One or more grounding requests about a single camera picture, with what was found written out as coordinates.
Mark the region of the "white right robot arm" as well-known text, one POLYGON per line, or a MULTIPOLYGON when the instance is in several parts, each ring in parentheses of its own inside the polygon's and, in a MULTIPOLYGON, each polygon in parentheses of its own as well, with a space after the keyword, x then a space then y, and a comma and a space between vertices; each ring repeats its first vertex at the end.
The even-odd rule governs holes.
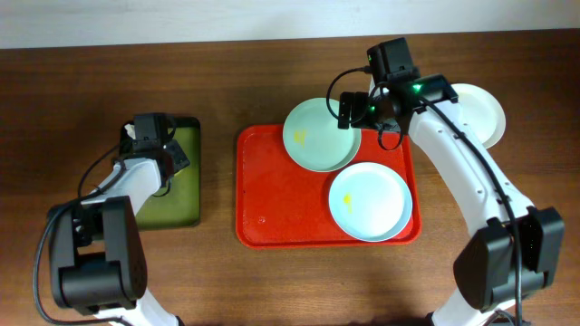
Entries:
POLYGON ((441 74, 421 76, 405 39, 366 52, 373 121, 393 119, 430 159, 465 219, 469 242, 453 264, 456 291, 433 325, 523 325, 523 301, 556 276, 565 224, 538 209, 501 171, 441 74))

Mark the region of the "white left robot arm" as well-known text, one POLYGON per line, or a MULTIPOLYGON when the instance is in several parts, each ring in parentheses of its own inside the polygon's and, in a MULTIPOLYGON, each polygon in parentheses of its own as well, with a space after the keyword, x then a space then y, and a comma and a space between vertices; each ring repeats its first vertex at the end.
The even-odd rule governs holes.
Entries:
POLYGON ((91 193, 51 208, 34 260, 49 250, 51 290, 81 325, 180 325, 148 288, 136 215, 188 165, 165 113, 141 114, 116 145, 112 172, 91 193))

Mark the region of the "mint green plate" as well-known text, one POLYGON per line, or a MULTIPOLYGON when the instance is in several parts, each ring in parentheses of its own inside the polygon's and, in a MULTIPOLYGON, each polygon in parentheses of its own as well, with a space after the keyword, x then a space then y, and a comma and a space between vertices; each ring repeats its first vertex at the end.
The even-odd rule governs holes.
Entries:
POLYGON ((285 119, 283 143, 289 157, 314 172, 345 167, 356 156, 362 132, 339 129, 325 98, 312 98, 294 107, 285 119))

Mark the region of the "cream white plate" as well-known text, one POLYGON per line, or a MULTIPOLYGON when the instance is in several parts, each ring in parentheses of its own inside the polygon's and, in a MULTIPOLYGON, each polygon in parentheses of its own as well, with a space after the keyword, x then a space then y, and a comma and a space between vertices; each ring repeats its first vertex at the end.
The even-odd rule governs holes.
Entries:
POLYGON ((489 149, 495 146, 506 130, 506 116, 498 100, 488 91, 467 83, 452 84, 459 96, 464 120, 489 149))

